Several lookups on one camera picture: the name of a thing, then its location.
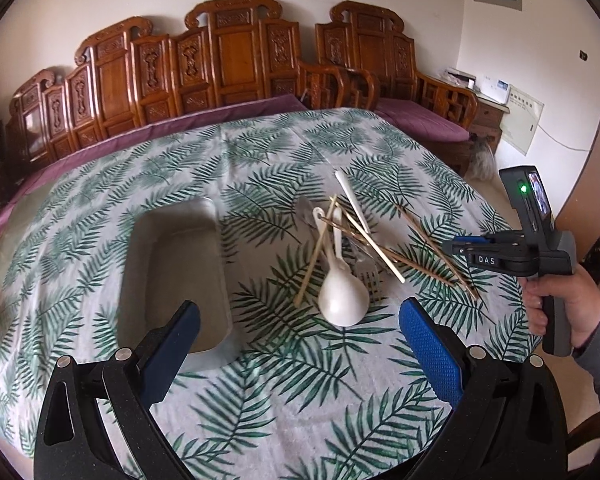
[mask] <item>pile of utensils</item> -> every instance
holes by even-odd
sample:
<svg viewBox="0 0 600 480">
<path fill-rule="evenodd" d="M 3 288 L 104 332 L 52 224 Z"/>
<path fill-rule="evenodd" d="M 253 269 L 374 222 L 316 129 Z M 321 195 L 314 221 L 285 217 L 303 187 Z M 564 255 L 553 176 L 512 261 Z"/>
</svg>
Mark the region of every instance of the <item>pile of utensils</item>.
<svg viewBox="0 0 600 480">
<path fill-rule="evenodd" d="M 396 209 L 411 225 L 414 231 L 426 241 L 440 259 L 452 270 L 456 277 L 455 282 L 442 278 L 435 272 L 425 269 L 418 263 L 398 254 L 391 249 L 380 246 L 371 237 L 371 230 L 366 222 L 362 207 L 358 201 L 353 188 L 351 187 L 347 176 L 342 171 L 335 172 L 336 179 L 342 186 L 344 193 L 353 208 L 358 219 L 352 215 L 339 203 L 337 195 L 330 199 L 327 212 L 320 207 L 312 207 L 310 201 L 305 197 L 299 198 L 296 205 L 300 210 L 310 210 L 311 218 L 304 221 L 313 223 L 318 229 L 318 237 L 312 253 L 309 265 L 306 270 L 304 280 L 296 298 L 295 306 L 300 306 L 306 288 L 314 272 L 315 265 L 321 258 L 320 266 L 327 272 L 327 275 L 318 294 L 318 308 L 324 318 L 335 326 L 352 326 L 360 322 L 365 317 L 370 304 L 370 295 L 373 302 L 381 301 L 380 279 L 376 259 L 372 256 L 373 251 L 386 264 L 388 269 L 394 273 L 395 277 L 404 283 L 405 279 L 400 270 L 394 264 L 400 262 L 413 269 L 426 274 L 427 276 L 442 282 L 447 286 L 462 286 L 474 300 L 478 300 L 477 292 L 466 282 L 462 274 L 456 269 L 455 265 L 448 259 L 446 254 L 440 250 L 436 243 L 430 239 L 424 232 L 420 222 L 413 215 L 400 205 L 395 205 Z M 349 229 L 344 225 L 344 219 L 353 227 Z M 334 244 L 332 245 L 329 230 L 333 229 Z M 354 263 L 354 273 L 351 273 L 349 264 L 342 258 L 342 235 L 345 235 L 349 241 L 351 249 L 356 257 Z"/>
</svg>

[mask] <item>hand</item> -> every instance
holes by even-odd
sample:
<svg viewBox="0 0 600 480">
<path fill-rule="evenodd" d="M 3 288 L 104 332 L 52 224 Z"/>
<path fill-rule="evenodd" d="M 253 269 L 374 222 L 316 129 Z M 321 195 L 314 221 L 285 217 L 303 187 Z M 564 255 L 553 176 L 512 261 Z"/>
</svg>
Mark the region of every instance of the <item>hand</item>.
<svg viewBox="0 0 600 480">
<path fill-rule="evenodd" d="M 529 330 L 533 334 L 544 335 L 546 331 L 548 319 L 542 311 L 542 296 L 564 299 L 567 319 L 571 323 L 571 345 L 576 348 L 584 345 L 600 323 L 600 290 L 580 264 L 573 276 L 520 278 L 520 285 Z"/>
</svg>

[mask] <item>light wood chopstick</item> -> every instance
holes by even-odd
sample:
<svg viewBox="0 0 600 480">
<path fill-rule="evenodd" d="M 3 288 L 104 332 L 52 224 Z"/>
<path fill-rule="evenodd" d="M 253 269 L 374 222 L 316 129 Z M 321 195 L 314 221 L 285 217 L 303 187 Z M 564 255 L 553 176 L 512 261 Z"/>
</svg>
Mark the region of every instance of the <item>light wood chopstick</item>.
<svg viewBox="0 0 600 480">
<path fill-rule="evenodd" d="M 349 229 L 347 229 L 346 227 L 344 227 L 342 225 L 336 224 L 336 222 L 334 222 L 333 220 L 327 220 L 326 218 L 324 218 L 322 220 L 324 222 L 326 222 L 328 225 L 330 225 L 331 227 L 340 229 L 345 235 L 355 238 L 359 242 L 366 243 L 366 238 L 363 237 L 362 235 L 355 233 L 353 231 L 350 231 Z M 405 264 L 406 266 L 413 267 L 413 269 L 419 270 L 423 274 L 426 274 L 430 278 L 433 278 L 434 280 L 438 280 L 440 283 L 444 283 L 447 286 L 454 286 L 454 284 L 452 282 L 450 282 L 449 280 L 446 280 L 442 276 L 437 275 L 435 272 L 432 272 L 429 269 L 425 269 L 423 266 L 417 264 L 413 260 L 410 260 L 410 259 L 402 256 L 401 254 L 396 253 L 395 251 L 392 251 L 391 249 L 389 249 L 387 247 L 383 247 L 383 246 L 378 246 L 378 247 L 380 247 L 380 250 L 384 254 L 386 254 L 389 258 L 394 259 L 396 262 L 400 262 L 402 264 Z"/>
<path fill-rule="evenodd" d="M 349 220 L 349 223 L 353 225 L 353 227 L 355 227 L 358 230 L 358 232 L 361 235 L 363 235 L 363 237 L 365 237 L 367 243 L 374 248 L 374 251 L 378 253 L 380 257 L 384 260 L 384 262 L 389 266 L 389 269 L 392 273 L 395 274 L 395 277 L 398 278 L 398 280 L 400 280 L 400 283 L 404 283 L 405 279 L 402 273 L 395 267 L 394 263 L 389 259 L 389 257 L 382 252 L 382 249 L 378 246 L 378 244 L 374 242 L 373 238 L 369 236 L 366 233 L 366 231 L 362 228 L 362 226 L 360 226 L 360 224 L 358 224 L 358 222 L 354 220 L 353 216 L 349 214 L 349 211 L 342 208 L 342 212 L 344 213 L 344 216 L 347 217 L 347 220 Z"/>
<path fill-rule="evenodd" d="M 323 218 L 323 220 L 331 221 L 331 216 L 333 215 L 333 210 L 336 207 L 336 198 L 337 195 L 333 195 L 331 197 L 331 203 L 329 204 L 329 209 L 327 211 L 327 216 Z M 306 273 L 304 274 L 304 279 L 302 280 L 302 285 L 300 285 L 300 290 L 296 294 L 296 298 L 294 299 L 294 305 L 300 306 L 302 303 L 302 298 L 304 298 L 304 293 L 306 291 L 307 286 L 309 285 L 309 280 L 311 279 L 311 275 L 314 273 L 315 263 L 318 261 L 318 256 L 320 255 L 320 251 L 322 250 L 322 243 L 324 241 L 325 233 L 327 232 L 325 228 L 320 231 L 320 235 L 318 236 L 318 241 L 315 243 L 314 252 L 311 255 L 311 259 L 309 259 L 309 266 L 306 269 Z"/>
<path fill-rule="evenodd" d="M 417 233 L 420 235 L 420 237 L 423 238 L 424 241 L 426 241 L 426 243 L 440 257 L 440 259 L 446 264 L 446 266 L 449 267 L 451 272 L 458 279 L 458 282 L 460 282 L 460 285 L 462 286 L 462 288 L 464 288 L 464 290 L 466 290 L 471 295 L 471 297 L 474 298 L 475 301 L 479 301 L 480 296 L 478 295 L 478 293 L 471 287 L 471 285 L 469 285 L 466 282 L 466 280 L 464 279 L 464 277 L 462 276 L 460 271 L 458 269 L 456 269 L 456 266 L 448 259 L 446 254 L 443 253 L 442 250 L 440 250 L 438 248 L 436 243 L 429 237 L 429 235 L 427 235 L 426 232 L 424 232 L 424 230 L 422 229 L 422 226 L 420 225 L 420 222 L 417 221 L 413 217 L 413 215 L 411 215 L 411 213 L 408 212 L 401 205 L 394 204 L 394 206 L 404 216 L 404 218 L 409 223 L 409 225 L 411 225 L 417 231 Z"/>
</svg>

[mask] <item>floor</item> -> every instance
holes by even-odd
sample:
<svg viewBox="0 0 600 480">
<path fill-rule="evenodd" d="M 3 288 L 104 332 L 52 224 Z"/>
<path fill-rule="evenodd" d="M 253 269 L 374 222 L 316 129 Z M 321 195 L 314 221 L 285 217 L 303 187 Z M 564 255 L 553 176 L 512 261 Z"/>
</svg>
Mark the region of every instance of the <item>floor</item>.
<svg viewBox="0 0 600 480">
<path fill-rule="evenodd" d="M 499 177 L 496 176 L 492 182 L 479 180 L 467 182 L 504 217 L 512 228 L 520 229 L 518 215 L 509 204 Z M 569 431 L 600 410 L 598 396 L 593 391 L 591 376 L 580 368 L 573 358 L 547 355 L 542 352 L 542 349 L 537 349 L 536 353 L 544 359 L 558 384 Z M 599 446 L 600 441 L 593 441 L 571 453 L 569 468 L 574 469 L 589 463 Z"/>
</svg>

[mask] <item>tablecloth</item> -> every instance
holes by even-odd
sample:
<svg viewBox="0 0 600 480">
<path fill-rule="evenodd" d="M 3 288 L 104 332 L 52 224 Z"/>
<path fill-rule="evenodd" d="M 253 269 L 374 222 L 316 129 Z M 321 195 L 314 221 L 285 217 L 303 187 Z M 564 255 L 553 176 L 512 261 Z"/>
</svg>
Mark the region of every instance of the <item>tablecloth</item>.
<svg viewBox="0 0 600 480">
<path fill-rule="evenodd" d="M 193 475 L 363 479 L 426 447 L 448 406 L 436 399 L 398 330 L 400 303 L 416 296 L 466 343 L 522 360 L 536 341 L 520 289 L 513 278 L 456 260 L 480 292 L 475 301 L 458 286 L 402 266 L 405 285 L 381 273 L 382 301 L 356 326 L 336 328 L 316 306 L 324 278 L 318 268 L 306 302 L 294 307 L 313 248 L 294 203 L 306 196 L 326 205 L 341 193 L 333 176 L 339 168 L 374 237 L 445 278 L 452 279 L 449 269 L 396 203 L 438 242 L 507 228 L 445 164 L 366 110 L 215 124 L 85 164 L 52 188 L 4 279 L 0 434 L 32 455 L 55 360 L 71 354 L 88 362 L 117 348 L 117 298 L 135 219 L 208 196 L 220 211 L 226 286 L 243 352 L 223 368 L 179 374 L 152 407 Z M 139 476 L 106 402 L 102 411 L 125 470 Z"/>
</svg>

